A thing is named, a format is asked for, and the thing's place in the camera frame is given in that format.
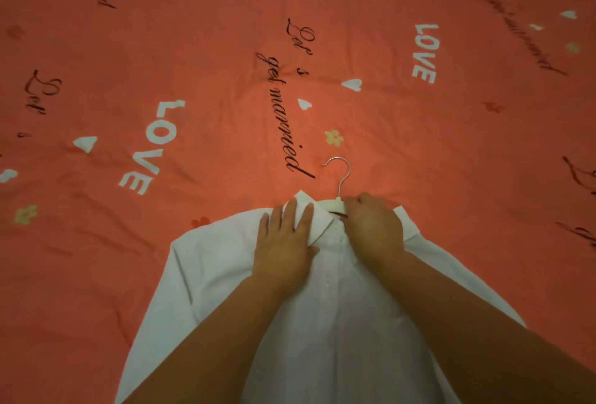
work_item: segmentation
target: right hand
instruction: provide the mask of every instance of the right hand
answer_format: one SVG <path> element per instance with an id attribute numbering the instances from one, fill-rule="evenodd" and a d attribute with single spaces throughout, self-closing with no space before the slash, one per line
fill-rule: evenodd
<path id="1" fill-rule="evenodd" d="M 343 201 L 347 237 L 356 257 L 371 272 L 379 272 L 392 257 L 405 253 L 402 221 L 383 200 L 363 192 Z"/>

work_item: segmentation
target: forearm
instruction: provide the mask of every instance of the forearm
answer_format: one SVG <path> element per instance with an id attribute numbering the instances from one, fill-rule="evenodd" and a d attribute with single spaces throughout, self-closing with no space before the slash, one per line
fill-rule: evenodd
<path id="1" fill-rule="evenodd" d="M 376 275 L 463 403 L 596 402 L 592 372 L 414 255 Z"/>
<path id="2" fill-rule="evenodd" d="M 281 304 L 266 285 L 243 280 L 124 404 L 240 402 L 257 348 Z"/>

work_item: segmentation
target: white shirt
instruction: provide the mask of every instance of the white shirt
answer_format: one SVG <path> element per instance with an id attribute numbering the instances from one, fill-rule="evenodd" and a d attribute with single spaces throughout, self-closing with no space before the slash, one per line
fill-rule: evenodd
<path id="1" fill-rule="evenodd" d="M 315 204 L 310 276 L 264 335 L 243 404 L 459 404 L 412 320 L 354 256 L 343 224 L 304 192 L 296 223 Z M 172 243 L 163 275 L 130 349 L 121 403 L 238 284 L 251 274 L 264 212 L 242 212 Z M 424 239 L 402 207 L 406 250 L 523 324 L 487 284 Z"/>

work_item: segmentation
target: metal hanger hook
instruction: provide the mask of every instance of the metal hanger hook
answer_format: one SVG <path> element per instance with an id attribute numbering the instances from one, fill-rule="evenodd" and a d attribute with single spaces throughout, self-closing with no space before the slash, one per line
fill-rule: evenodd
<path id="1" fill-rule="evenodd" d="M 334 158 L 329 159 L 326 163 L 321 164 L 321 167 L 325 167 L 327 164 L 329 164 L 329 162 L 331 162 L 333 159 L 341 159 L 342 161 L 344 161 L 347 164 L 347 175 L 344 176 L 343 180 L 341 180 L 339 182 L 339 187 L 337 188 L 337 197 L 341 198 L 341 184 L 346 180 L 346 178 L 350 175 L 350 173 L 352 172 L 352 166 L 350 165 L 349 162 L 347 162 L 346 159 L 344 158 L 340 158 L 339 156 L 336 156 Z"/>

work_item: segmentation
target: shirt collar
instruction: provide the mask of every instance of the shirt collar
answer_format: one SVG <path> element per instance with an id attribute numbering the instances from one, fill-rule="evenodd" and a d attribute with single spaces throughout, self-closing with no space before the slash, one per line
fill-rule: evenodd
<path id="1" fill-rule="evenodd" d="M 331 212 L 325 211 L 316 200 L 309 197 L 309 195 L 302 190 L 294 195 L 294 197 L 296 197 L 297 203 L 294 228 L 298 226 L 298 222 L 300 221 L 300 218 L 302 218 L 302 213 L 304 212 L 306 205 L 312 203 L 315 207 L 315 211 L 312 216 L 312 224 L 310 225 L 310 234 L 308 236 L 308 245 L 311 245 L 321 237 L 323 232 L 327 230 L 327 227 L 329 227 L 333 220 L 336 219 L 336 216 L 334 216 Z M 402 221 L 402 225 L 404 227 L 404 242 L 420 233 L 420 230 L 418 230 L 416 224 L 409 218 L 408 213 L 403 206 L 398 206 L 393 210 L 393 212 L 395 212 L 395 214 L 397 214 L 399 219 Z"/>

